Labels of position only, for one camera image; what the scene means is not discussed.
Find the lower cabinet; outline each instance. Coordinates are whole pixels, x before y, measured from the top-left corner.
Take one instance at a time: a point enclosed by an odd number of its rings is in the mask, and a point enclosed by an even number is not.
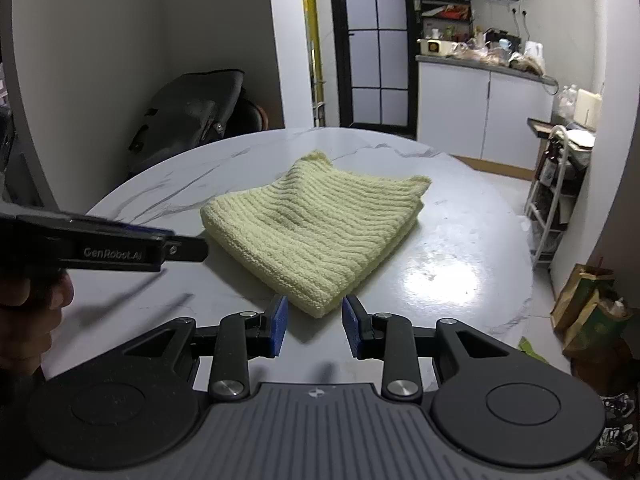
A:
[[[527,118],[551,115],[551,86],[475,68],[422,62],[417,140],[449,155],[533,170],[540,140]]]

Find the food bag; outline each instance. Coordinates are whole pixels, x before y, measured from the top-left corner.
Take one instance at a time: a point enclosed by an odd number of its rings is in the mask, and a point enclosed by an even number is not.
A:
[[[613,271],[577,264],[558,295],[551,311],[551,323],[562,333],[578,319],[580,311],[600,285],[613,285]]]
[[[597,356],[620,335],[632,315],[612,288],[596,288],[578,319],[567,329],[562,353],[581,359]]]

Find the pair of shoes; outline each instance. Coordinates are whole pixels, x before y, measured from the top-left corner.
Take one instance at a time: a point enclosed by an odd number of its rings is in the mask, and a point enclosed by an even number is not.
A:
[[[627,418],[631,415],[635,408],[636,403],[627,394],[619,394],[614,397],[600,397],[604,404],[605,414],[607,420],[616,420],[620,418]]]
[[[637,445],[638,433],[634,431],[633,424],[626,424],[622,428],[605,428],[591,460],[606,459],[621,452],[629,452]]]

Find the folded towel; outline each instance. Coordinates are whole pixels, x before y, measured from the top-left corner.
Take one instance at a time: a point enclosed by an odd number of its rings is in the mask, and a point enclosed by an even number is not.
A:
[[[339,171],[316,151],[273,184],[215,197],[200,212],[236,260],[322,317],[411,230],[430,183]]]

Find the human hand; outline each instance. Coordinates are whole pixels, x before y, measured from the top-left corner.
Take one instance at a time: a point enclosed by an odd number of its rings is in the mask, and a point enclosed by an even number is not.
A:
[[[51,348],[50,332],[62,320],[61,308],[73,296],[66,272],[47,290],[33,290],[28,278],[0,275],[0,368],[33,374]]]

